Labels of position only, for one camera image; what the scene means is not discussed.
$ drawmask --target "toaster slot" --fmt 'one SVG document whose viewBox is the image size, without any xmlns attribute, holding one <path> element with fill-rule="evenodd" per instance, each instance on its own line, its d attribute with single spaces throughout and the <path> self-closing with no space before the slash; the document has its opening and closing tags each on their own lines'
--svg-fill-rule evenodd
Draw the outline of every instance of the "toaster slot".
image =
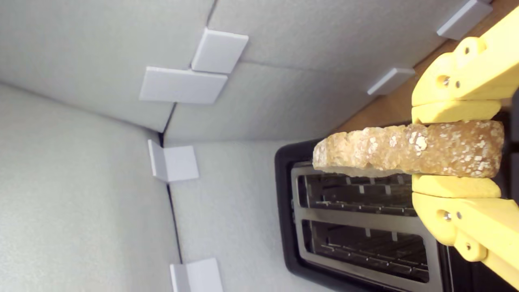
<svg viewBox="0 0 519 292">
<path fill-rule="evenodd" d="M 417 216 L 412 203 L 410 175 L 383 178 L 306 175 L 298 177 L 299 190 L 303 189 L 303 181 L 304 193 L 299 192 L 302 207 Z"/>
<path fill-rule="evenodd" d="M 424 240 L 416 234 L 303 220 L 308 252 L 426 283 Z"/>
</svg>

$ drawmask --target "wooden countertop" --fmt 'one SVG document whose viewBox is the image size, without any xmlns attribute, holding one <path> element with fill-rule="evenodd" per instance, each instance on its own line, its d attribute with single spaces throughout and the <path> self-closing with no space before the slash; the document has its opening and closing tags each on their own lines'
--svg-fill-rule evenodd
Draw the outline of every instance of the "wooden countertop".
<svg viewBox="0 0 519 292">
<path fill-rule="evenodd" d="M 471 29 L 465 37 L 479 37 L 484 34 L 510 11 L 519 6 L 519 0 L 494 0 L 492 6 L 494 10 L 478 25 Z M 365 127 L 380 127 L 410 121 L 411 94 L 413 93 L 416 83 L 432 61 L 445 52 L 453 51 L 458 44 L 459 41 L 452 39 L 444 42 L 443 45 L 414 67 L 416 71 L 416 76 L 414 78 L 406 81 L 391 94 L 379 96 L 353 117 L 345 121 L 337 129 L 334 129 L 333 132 L 361 130 Z M 505 108 L 509 107 L 511 99 L 504 99 L 502 100 L 502 103 Z"/>
</svg>

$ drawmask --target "screw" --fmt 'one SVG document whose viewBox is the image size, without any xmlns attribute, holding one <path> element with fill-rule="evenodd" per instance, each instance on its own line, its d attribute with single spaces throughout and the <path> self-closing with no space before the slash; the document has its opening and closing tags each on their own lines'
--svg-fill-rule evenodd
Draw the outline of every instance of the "screw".
<svg viewBox="0 0 519 292">
<path fill-rule="evenodd" d="M 450 213 L 445 211 L 445 213 L 443 214 L 443 219 L 445 219 L 445 221 L 449 222 L 450 221 Z"/>
</svg>

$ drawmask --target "gray wall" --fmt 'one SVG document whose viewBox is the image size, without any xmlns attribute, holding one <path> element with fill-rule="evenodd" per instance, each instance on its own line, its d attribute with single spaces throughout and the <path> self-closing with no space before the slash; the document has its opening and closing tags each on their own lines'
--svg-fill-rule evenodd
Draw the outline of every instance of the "gray wall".
<svg viewBox="0 0 519 292">
<path fill-rule="evenodd" d="M 156 133 L 0 86 L 0 290 L 171 291 Z"/>
<path fill-rule="evenodd" d="M 186 262 L 216 257 L 225 292 L 323 292 L 285 266 L 274 154 L 289 141 L 195 144 L 200 178 L 170 184 Z"/>
</svg>

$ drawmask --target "bread slice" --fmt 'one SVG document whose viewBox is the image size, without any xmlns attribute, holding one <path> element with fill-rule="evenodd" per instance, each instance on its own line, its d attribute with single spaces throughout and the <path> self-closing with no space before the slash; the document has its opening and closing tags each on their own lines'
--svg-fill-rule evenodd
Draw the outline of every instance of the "bread slice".
<svg viewBox="0 0 519 292">
<path fill-rule="evenodd" d="M 491 178 L 499 170 L 503 143 L 503 125 L 496 121 L 366 128 L 319 142 L 313 167 L 350 176 L 400 172 Z"/>
</svg>

